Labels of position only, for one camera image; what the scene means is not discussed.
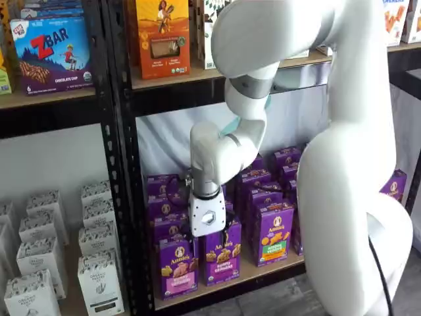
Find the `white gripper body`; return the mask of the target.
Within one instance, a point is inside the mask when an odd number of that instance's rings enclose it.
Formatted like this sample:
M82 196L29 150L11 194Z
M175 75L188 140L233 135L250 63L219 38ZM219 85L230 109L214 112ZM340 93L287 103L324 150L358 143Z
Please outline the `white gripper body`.
M226 206L224 194L210 199L189 195L189 223L194 237L206 236L223 230L226 226Z

